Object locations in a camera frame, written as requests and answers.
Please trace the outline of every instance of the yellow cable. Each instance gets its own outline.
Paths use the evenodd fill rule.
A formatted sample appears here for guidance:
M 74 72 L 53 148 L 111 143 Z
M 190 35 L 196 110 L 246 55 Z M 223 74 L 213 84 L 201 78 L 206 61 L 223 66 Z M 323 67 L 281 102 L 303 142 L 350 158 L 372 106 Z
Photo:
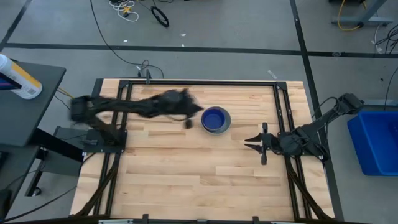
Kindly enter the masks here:
M 66 90 L 64 90 L 63 88 L 61 88 L 61 87 L 58 87 L 58 89 L 61 91 L 61 92 L 63 92 L 64 94 L 66 94 L 66 95 L 68 95 L 70 98 L 74 98 L 70 93 L 68 93 Z
M 356 30 L 356 29 L 360 28 L 360 26 L 356 26 L 356 27 L 350 28 L 350 29 L 345 29 L 345 28 L 342 28 L 342 26 L 341 26 L 341 24 L 340 24 L 340 15 L 341 15 L 341 12 L 342 12 L 342 10 L 343 10 L 343 6 L 344 6 L 344 3 L 345 3 L 345 2 L 346 2 L 346 0 L 343 0 L 343 2 L 341 3 L 340 9 L 339 9 L 339 11 L 338 11 L 337 24 L 338 24 L 338 27 L 339 27 L 342 31 L 353 31 L 353 30 Z M 362 4 L 363 4 L 363 7 L 364 7 L 365 10 L 366 10 L 366 4 L 365 4 L 365 2 L 363 1 Z

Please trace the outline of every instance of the black floor stripe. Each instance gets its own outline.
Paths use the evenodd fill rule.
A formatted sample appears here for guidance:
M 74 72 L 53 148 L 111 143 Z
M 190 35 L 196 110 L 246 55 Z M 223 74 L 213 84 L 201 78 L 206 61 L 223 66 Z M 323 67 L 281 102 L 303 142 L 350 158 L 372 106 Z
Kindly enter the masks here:
M 307 48 L 305 46 L 305 41 L 304 41 L 304 35 L 303 35 L 303 30 L 301 27 L 300 23 L 300 18 L 299 18 L 299 12 L 297 10 L 297 5 L 295 0 L 290 0 L 290 6 L 292 8 L 293 12 L 293 17 L 294 17 L 294 22 L 295 22 L 295 27 L 297 31 L 297 37 L 298 37 L 298 42 L 300 44 L 301 52 L 302 52 L 302 57 L 303 57 L 303 63 L 304 63 L 304 69 L 305 73 L 307 76 L 307 82 L 308 82 L 308 88 L 310 89 L 310 96 L 311 96 L 311 101 L 312 101 L 312 106 L 313 109 L 316 110 L 319 107 L 319 100 L 318 100 L 318 95 L 317 95 L 317 89 L 315 88 L 315 81 L 313 79 L 312 75 L 312 69 L 310 65 L 310 59 L 309 59 L 309 52 L 307 52 Z M 318 54 L 318 56 L 324 56 L 327 57 L 328 55 L 326 54 Z M 315 113 L 315 117 L 319 118 L 322 115 L 320 110 L 317 110 L 317 113 Z M 320 140 L 321 142 L 325 142 L 326 139 L 326 133 L 324 129 L 319 130 L 319 135 L 320 135 Z M 331 159 L 327 160 L 324 164 L 324 167 L 326 169 L 327 174 L 334 173 L 334 168 L 333 168 L 333 163 Z M 338 220 L 344 220 L 343 216 L 343 209 L 341 207 L 341 201 L 340 201 L 340 196 L 338 193 L 338 188 L 337 188 L 337 183 L 336 183 L 336 178 L 334 175 L 326 175 L 328 186 L 330 189 L 330 192 L 333 192 L 333 195 L 330 194 L 331 196 L 331 202 L 333 205 L 333 211 L 335 213 L 335 217 Z
M 24 6 L 19 11 L 19 13 L 18 13 L 17 17 L 15 18 L 14 22 L 11 24 L 10 28 L 8 28 L 6 35 L 4 36 L 4 38 L 2 39 L 2 41 L 0 43 L 0 52 L 3 50 L 3 48 L 5 48 L 5 44 L 10 39 L 12 33 L 14 32 L 15 28 L 18 26 L 19 21 L 21 21 L 22 16 L 24 16 L 24 14 L 25 14 L 27 8 L 29 7 L 29 5 L 31 4 L 31 2 L 32 2 L 32 0 L 26 0 Z
M 153 47 L 153 46 L 120 46 L 112 45 L 114 50 L 154 51 L 154 52 L 206 52 L 206 53 L 245 53 L 245 54 L 271 54 L 302 56 L 299 50 L 274 50 L 274 49 L 244 49 L 222 47 Z M 6 43 L 4 48 L 22 49 L 67 49 L 67 50 L 109 50 L 105 45 L 70 45 L 70 44 L 20 44 Z M 344 57 L 344 58 L 398 58 L 398 54 L 385 55 L 355 52 L 317 52 L 308 51 L 308 56 L 314 57 Z
M 398 58 L 398 54 L 350 53 L 350 52 L 307 52 L 308 56 L 344 58 Z
M 73 50 L 109 50 L 105 45 L 68 45 L 68 44 L 20 44 L 7 43 L 7 48 L 25 49 L 73 49 Z M 155 52 L 208 52 L 208 53 L 246 53 L 273 55 L 301 55 L 299 50 L 245 49 L 222 47 L 156 47 L 156 46 L 110 46 L 113 50 L 155 51 Z
M 298 37 L 298 42 L 300 44 L 300 49 L 301 49 L 301 52 L 302 52 L 304 69 L 305 69 L 305 74 L 307 76 L 308 87 L 310 89 L 312 106 L 314 108 L 318 108 L 319 107 L 319 100 L 318 100 L 318 95 L 317 95 L 317 89 L 315 88 L 315 82 L 313 80 L 312 69 L 311 69 L 311 65 L 310 65 L 310 59 L 308 57 L 307 47 L 305 46 L 303 30 L 301 28 L 299 12 L 297 11 L 297 6 L 296 6 L 295 0 L 290 0 L 290 6 L 292 8 L 294 24 L 295 24 L 295 27 L 296 27 L 296 32 L 297 32 L 297 37 Z M 321 116 L 321 112 L 317 111 L 315 116 L 317 118 L 320 117 Z

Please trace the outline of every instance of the white cable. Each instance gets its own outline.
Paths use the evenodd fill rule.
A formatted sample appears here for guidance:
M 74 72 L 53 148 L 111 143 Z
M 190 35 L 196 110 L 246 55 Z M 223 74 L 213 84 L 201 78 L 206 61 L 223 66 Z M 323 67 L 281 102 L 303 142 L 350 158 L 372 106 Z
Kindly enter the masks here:
M 376 43 L 377 43 L 377 32 L 379 31 L 379 27 L 380 27 L 380 25 L 378 25 L 377 26 L 377 29 L 376 29 L 376 31 L 375 31 L 375 33 L 374 33 L 374 39 L 373 39 L 373 41 L 371 41 L 372 42 L 372 44 L 374 44 L 374 47 L 375 47 L 375 49 L 376 49 L 376 51 L 379 53 L 379 54 L 384 54 L 382 51 L 383 51 L 383 49 L 381 48 L 381 47 L 379 47 L 379 46 L 377 46 L 376 45 Z M 391 52 L 391 54 L 396 54 L 396 53 L 398 53 L 398 51 L 393 51 L 393 52 Z
M 136 21 L 138 21 L 138 19 L 139 19 L 139 14 L 136 13 L 136 12 L 131 12 L 131 11 L 127 12 L 128 14 L 135 14 L 135 15 L 137 16 L 137 19 L 131 20 L 131 19 L 125 18 L 123 15 L 120 15 L 119 12 L 124 11 L 124 8 L 125 8 L 125 7 L 132 8 L 135 4 L 136 4 L 136 3 L 135 3 L 134 1 L 123 1 L 123 2 L 121 2 L 119 5 L 114 5 L 114 4 L 111 3 L 111 1 L 109 2 L 109 5 L 111 5 L 112 8 L 113 8 L 115 11 L 118 12 L 118 16 L 119 16 L 120 18 L 124 19 L 124 20 L 129 21 L 129 22 L 136 22 Z

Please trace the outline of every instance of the blue bowl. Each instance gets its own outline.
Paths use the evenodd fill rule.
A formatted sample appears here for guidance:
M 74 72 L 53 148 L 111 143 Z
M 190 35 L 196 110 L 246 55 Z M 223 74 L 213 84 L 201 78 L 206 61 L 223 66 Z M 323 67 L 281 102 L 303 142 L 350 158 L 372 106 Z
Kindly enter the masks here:
M 231 117 L 224 108 L 213 106 L 203 112 L 201 123 L 208 132 L 221 134 L 231 125 Z

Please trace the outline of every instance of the blue bin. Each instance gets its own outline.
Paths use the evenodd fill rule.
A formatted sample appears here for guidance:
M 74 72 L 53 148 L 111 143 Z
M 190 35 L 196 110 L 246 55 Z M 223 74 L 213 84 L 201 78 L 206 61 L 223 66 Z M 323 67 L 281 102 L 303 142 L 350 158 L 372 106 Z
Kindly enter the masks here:
M 398 176 L 398 111 L 361 111 L 348 129 L 365 175 Z

